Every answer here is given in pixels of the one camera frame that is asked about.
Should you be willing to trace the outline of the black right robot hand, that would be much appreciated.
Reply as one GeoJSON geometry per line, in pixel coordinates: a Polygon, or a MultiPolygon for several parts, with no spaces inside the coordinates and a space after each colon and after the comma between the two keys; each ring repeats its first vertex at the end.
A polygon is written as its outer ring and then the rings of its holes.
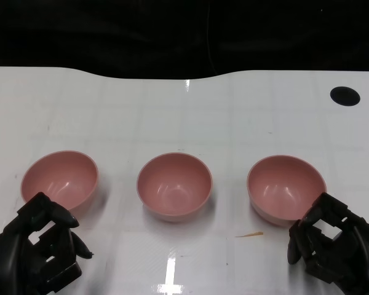
{"type": "Polygon", "coordinates": [[[288,263],[344,294],[369,294],[369,223],[346,204],[322,193],[289,229],[288,263]]]}

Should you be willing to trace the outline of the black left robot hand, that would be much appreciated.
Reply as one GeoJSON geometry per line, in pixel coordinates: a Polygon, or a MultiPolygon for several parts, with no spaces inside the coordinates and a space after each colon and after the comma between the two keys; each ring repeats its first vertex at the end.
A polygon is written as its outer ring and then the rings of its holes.
{"type": "Polygon", "coordinates": [[[59,292],[82,275],[93,254],[72,231],[77,219],[44,193],[22,206],[0,234],[0,294],[59,292]]]}

